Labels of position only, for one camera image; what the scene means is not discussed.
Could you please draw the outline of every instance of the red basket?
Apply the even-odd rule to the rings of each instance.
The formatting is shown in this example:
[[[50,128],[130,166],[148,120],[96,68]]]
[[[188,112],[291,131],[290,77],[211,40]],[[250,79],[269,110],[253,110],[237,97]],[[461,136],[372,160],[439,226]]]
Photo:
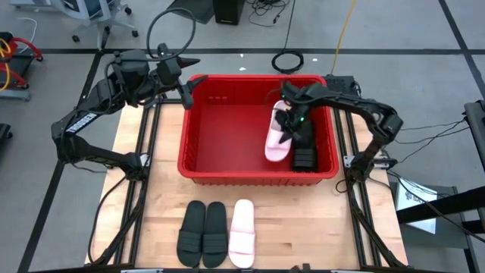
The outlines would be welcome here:
[[[281,162],[264,156],[271,111],[284,80],[298,87],[326,84],[318,75],[209,75],[202,81],[183,118],[180,174],[204,185],[309,186],[334,177],[339,164],[328,107],[310,114],[317,172],[291,171],[291,153]]]

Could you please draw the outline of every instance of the office chair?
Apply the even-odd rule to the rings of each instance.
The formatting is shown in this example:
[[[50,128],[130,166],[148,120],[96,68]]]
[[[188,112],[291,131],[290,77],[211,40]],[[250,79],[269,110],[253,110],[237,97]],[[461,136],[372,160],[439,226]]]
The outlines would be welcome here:
[[[98,49],[101,50],[103,33],[110,31],[111,26],[131,29],[133,37],[138,37],[135,27],[116,20],[116,14],[124,10],[126,14],[132,13],[128,5],[122,5],[121,0],[51,0],[59,11],[67,16],[81,20],[83,23],[75,29],[72,39],[79,42],[77,34],[96,25],[98,28]]]

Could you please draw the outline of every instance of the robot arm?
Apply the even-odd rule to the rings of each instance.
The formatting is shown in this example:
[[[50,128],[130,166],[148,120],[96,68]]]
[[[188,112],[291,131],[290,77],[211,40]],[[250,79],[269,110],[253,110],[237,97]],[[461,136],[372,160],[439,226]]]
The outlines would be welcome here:
[[[158,46],[158,55],[167,56],[170,52],[165,44]],[[92,88],[88,97],[71,113],[51,126],[52,139],[57,148],[59,160],[64,163],[77,163],[82,160],[121,168],[128,179],[141,180],[144,177],[145,155],[134,152],[120,154],[89,145],[77,136],[83,128],[102,115],[113,114],[125,105],[138,107],[149,105],[159,94],[176,89],[185,109],[193,104],[192,90],[205,77],[182,84],[179,76],[181,69],[198,63],[199,59],[169,58],[157,63],[156,69],[149,70],[149,61],[142,50],[130,50],[114,54],[111,61],[113,72],[100,80]]]
[[[292,105],[285,115],[280,115],[279,120],[277,115],[277,121],[285,132],[282,141],[290,137],[300,137],[298,135],[299,126],[314,107],[330,106],[350,111],[364,118],[372,133],[372,141],[363,152],[355,155],[350,168],[347,169],[353,182],[365,181],[369,178],[374,167],[372,162],[374,156],[383,146],[394,140],[402,126],[402,119],[392,107],[373,99],[362,99],[335,92],[319,83],[300,89],[285,82],[281,94],[283,99]]]

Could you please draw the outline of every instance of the wooden work surface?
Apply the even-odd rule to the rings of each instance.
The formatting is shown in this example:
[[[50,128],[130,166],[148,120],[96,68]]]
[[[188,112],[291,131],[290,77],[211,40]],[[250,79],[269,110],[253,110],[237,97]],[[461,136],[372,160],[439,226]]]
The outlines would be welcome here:
[[[221,201],[227,207],[230,227],[234,204],[238,199],[250,199],[255,204],[256,251],[254,268],[291,268],[310,263],[313,269],[358,268],[351,213],[346,194],[335,191],[343,179],[338,175],[311,187],[245,187],[200,186],[180,176],[177,170],[180,134],[183,122],[181,105],[163,105],[158,123],[158,137],[145,203],[136,267],[184,268],[176,254],[178,230],[187,204],[192,200]],[[152,123],[153,112],[148,122]],[[126,107],[120,118],[113,150],[135,150],[141,108]],[[345,115],[343,126],[346,128]],[[354,115],[358,146],[363,149],[371,140],[364,121]],[[148,145],[149,133],[145,145]],[[123,177],[120,170],[108,172],[103,195]],[[385,171],[373,171],[371,177],[387,183]],[[120,227],[128,182],[124,182],[105,201],[99,214],[95,238],[91,246],[94,259],[101,255]],[[388,188],[367,182],[368,196],[376,232],[396,257],[407,263],[401,232]],[[368,236],[362,229],[367,263],[372,264]],[[127,236],[126,249],[131,244]],[[128,260],[124,251],[123,261]],[[227,257],[219,268],[233,268]]]

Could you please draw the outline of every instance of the concrete floor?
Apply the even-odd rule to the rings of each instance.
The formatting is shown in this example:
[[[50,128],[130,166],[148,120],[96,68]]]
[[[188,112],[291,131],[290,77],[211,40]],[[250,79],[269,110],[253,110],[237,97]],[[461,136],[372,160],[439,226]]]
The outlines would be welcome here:
[[[114,28],[107,48],[145,47],[146,29],[151,19],[171,1],[127,1],[133,16],[120,16],[134,24],[140,37]],[[481,0],[447,0],[450,11],[470,49],[485,49],[485,3]],[[307,0],[296,3],[289,48],[333,49],[345,20],[350,0]],[[250,49],[283,46],[289,23],[289,9],[272,28],[249,24],[248,8],[239,26],[214,22],[197,24],[192,49]],[[81,43],[70,39],[78,21],[56,12],[15,9],[0,3],[0,26],[9,26],[15,36],[30,38],[30,22],[17,17],[31,17],[39,22],[35,44],[41,49],[93,49],[95,32],[82,35]],[[270,23],[272,18],[260,18]],[[189,35],[190,22],[176,15],[159,21],[152,33],[151,45],[166,42],[181,47]],[[415,2],[367,0],[359,2],[343,41],[344,49],[460,49],[437,0]],[[193,74],[274,74],[273,55],[203,54],[188,55],[201,63],[184,70],[183,80]],[[15,137],[8,141],[0,158],[0,268],[17,270],[29,240],[33,224],[55,163],[55,147],[50,125],[66,115],[77,103],[94,55],[49,54],[42,63],[34,62],[29,72],[30,102],[0,100],[0,122],[12,125]],[[110,56],[104,56],[95,82]],[[474,55],[480,71],[485,71],[485,56]],[[295,60],[281,58],[281,66]],[[330,73],[333,56],[307,54],[299,73]],[[354,75],[364,97],[392,105],[406,127],[447,123],[462,118],[463,105],[483,98],[463,55],[341,55],[335,75]],[[91,144],[110,148],[119,120],[118,115],[99,118],[81,135]],[[439,130],[402,132],[399,140],[418,140]],[[419,146],[389,147],[391,155],[404,158]],[[473,140],[465,131],[442,138],[406,162],[397,165],[401,175],[421,184],[457,186],[459,191],[483,186],[485,177]],[[42,233],[30,270],[47,270],[81,266],[84,263],[95,207],[101,194],[103,174],[90,174],[67,166]],[[475,214],[467,214],[475,219]],[[416,268],[464,272],[462,251],[436,249],[405,244],[410,265]],[[485,247],[474,244],[480,267],[485,270]]]

